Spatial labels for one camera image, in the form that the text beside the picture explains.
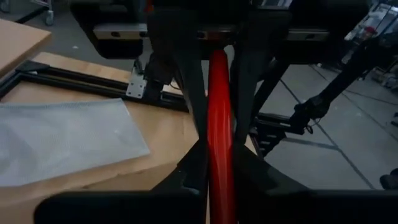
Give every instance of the red pole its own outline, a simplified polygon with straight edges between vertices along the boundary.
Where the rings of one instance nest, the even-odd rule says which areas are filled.
[[[214,224],[236,224],[232,173],[231,102],[228,59],[224,50],[215,50],[210,56],[208,89],[210,220]]]

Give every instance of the gray floor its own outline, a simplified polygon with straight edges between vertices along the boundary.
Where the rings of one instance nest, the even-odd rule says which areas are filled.
[[[52,42],[44,51],[131,69],[131,60],[101,58],[67,11],[65,3],[58,5],[53,27],[46,27],[40,18],[27,23],[52,32]],[[0,13],[0,17],[14,20],[33,8],[34,5],[28,2],[15,4],[12,14]],[[203,66],[207,80],[207,63],[203,62]],[[335,73],[317,67],[293,65],[262,111],[290,116],[298,101],[318,94],[335,76]],[[381,189],[379,177],[398,167],[398,128],[389,124],[396,111],[397,96],[370,79],[355,82],[314,125],[314,134],[288,134],[266,161],[314,189]]]

